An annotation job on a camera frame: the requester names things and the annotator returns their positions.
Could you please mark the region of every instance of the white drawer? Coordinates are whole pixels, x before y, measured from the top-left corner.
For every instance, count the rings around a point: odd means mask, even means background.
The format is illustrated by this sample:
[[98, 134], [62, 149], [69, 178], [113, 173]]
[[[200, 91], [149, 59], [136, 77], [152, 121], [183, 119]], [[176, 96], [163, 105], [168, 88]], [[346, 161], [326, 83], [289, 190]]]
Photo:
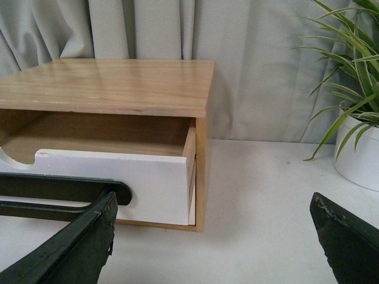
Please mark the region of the white drawer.
[[0, 147], [0, 172], [117, 180], [133, 191], [117, 219], [189, 224], [192, 118], [3, 109]]

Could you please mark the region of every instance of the curtain fold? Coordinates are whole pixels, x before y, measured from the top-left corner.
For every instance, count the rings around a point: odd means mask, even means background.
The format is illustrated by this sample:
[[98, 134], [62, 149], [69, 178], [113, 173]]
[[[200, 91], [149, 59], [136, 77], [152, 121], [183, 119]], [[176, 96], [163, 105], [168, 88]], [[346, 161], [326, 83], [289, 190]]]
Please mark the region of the curtain fold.
[[317, 143], [336, 114], [310, 117], [338, 102], [308, 96], [333, 66], [292, 48], [333, 49], [300, 38], [323, 34], [302, 18], [323, 13], [304, 0], [0, 0], [0, 76], [62, 57], [213, 59], [215, 138]]

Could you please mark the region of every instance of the wooden side panel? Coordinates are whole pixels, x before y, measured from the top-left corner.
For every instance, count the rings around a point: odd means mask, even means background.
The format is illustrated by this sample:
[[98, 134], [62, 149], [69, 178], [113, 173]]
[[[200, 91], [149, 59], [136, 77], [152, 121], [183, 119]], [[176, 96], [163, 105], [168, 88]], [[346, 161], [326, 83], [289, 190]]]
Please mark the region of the wooden side panel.
[[9, 137], [29, 122], [35, 120], [43, 112], [22, 111], [18, 109], [0, 109], [0, 141]]
[[196, 119], [196, 229], [198, 232], [203, 232], [205, 226], [205, 208], [212, 152], [211, 139], [213, 137], [213, 98], [215, 95], [215, 88], [212, 83], [207, 103], [207, 116]]

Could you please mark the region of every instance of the wooden desk organizer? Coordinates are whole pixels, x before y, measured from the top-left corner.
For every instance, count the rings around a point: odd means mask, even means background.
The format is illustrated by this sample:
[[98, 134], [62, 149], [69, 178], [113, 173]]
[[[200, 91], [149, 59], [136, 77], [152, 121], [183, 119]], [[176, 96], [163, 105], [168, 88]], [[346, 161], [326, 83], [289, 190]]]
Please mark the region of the wooden desk organizer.
[[204, 229], [214, 62], [60, 59], [0, 79], [0, 172], [103, 178], [117, 222]]

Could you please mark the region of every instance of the white flower pot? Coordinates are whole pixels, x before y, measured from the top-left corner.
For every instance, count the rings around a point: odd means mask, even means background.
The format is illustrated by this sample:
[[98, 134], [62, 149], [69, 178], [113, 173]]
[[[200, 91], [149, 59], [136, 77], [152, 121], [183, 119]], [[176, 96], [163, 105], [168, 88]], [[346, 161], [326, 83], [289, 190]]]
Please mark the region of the white flower pot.
[[[337, 135], [335, 157], [342, 138], [359, 121], [348, 117], [340, 126]], [[355, 134], [342, 149], [334, 167], [345, 178], [357, 185], [379, 191], [379, 128], [372, 127], [359, 139], [354, 151]]]

